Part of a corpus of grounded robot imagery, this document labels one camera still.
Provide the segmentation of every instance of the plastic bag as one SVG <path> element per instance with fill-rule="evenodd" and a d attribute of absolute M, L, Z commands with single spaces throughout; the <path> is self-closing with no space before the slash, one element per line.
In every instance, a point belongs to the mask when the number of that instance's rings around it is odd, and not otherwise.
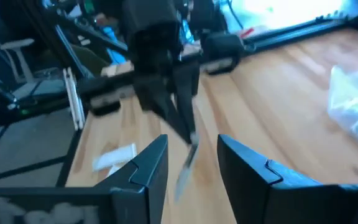
<path fill-rule="evenodd" d="M 358 138 L 358 72 L 346 74 L 339 66 L 333 67 L 328 114 Z"/>

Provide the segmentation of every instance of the wooden table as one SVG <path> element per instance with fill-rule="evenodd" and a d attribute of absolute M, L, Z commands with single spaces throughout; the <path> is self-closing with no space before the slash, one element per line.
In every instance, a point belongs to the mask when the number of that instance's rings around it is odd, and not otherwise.
<path fill-rule="evenodd" d="M 178 203 L 174 188 L 185 144 L 155 115 L 143 114 L 136 98 L 123 101 L 119 113 L 88 115 L 67 186 L 97 184 L 108 170 L 92 172 L 95 157 L 132 142 L 141 151 L 162 133 L 169 138 L 162 223 L 235 223 L 216 157 L 219 133 L 323 183 L 358 183 L 358 142 L 326 112 L 336 64 L 358 69 L 358 32 L 341 30 L 247 57 L 227 75 L 202 75 L 194 99 L 200 154 Z"/>

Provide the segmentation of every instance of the black cable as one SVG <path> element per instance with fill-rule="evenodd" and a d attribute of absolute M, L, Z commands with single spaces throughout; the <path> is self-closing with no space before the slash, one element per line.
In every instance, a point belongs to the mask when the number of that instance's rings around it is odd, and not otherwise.
<path fill-rule="evenodd" d="M 241 27 L 241 29 L 243 30 L 243 29 L 244 29 L 244 26 L 242 25 L 240 19 L 237 17 L 236 13 L 234 12 L 233 7 L 232 7 L 232 2 L 233 2 L 233 0 L 227 0 L 227 5 L 229 6 L 229 9 L 230 9 L 230 11 L 231 11 L 231 14 L 232 14 L 233 17 L 235 18 L 235 20 L 237 21 L 237 23 L 239 24 L 239 26 Z"/>

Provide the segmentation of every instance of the white paper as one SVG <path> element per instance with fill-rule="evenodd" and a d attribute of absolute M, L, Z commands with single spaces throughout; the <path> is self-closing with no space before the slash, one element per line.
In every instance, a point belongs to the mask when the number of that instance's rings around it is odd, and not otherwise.
<path fill-rule="evenodd" d="M 93 171 L 99 171 L 108 167 L 112 167 L 122 162 L 128 162 L 136 156 L 136 145 L 120 147 L 111 152 L 103 154 L 93 161 Z"/>

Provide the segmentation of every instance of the chair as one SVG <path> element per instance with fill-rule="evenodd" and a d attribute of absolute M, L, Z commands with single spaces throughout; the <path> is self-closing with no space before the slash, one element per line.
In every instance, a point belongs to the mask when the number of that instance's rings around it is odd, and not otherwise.
<path fill-rule="evenodd" d="M 24 39 L 24 40 L 15 40 L 15 41 L 7 42 L 5 44 L 0 44 L 0 59 L 2 59 L 0 60 L 0 63 L 2 61 L 10 65 L 11 68 L 10 73 L 13 74 L 14 80 L 17 85 L 23 83 L 38 82 L 44 79 L 54 79 L 61 75 L 61 71 L 57 67 L 47 68 L 36 72 L 32 72 L 30 70 L 28 63 L 24 58 L 22 48 L 29 46 L 33 43 L 34 40 L 32 39 Z M 9 53 L 9 50 L 12 50 L 16 54 L 16 57 L 19 61 L 19 67 L 22 73 L 19 73 L 20 70 L 17 68 L 14 58 Z M 10 79 L 7 82 L 7 78 L 5 76 L 6 75 L 0 75 L 0 79 L 2 80 L 2 82 L 6 85 L 12 83 L 12 80 Z"/>

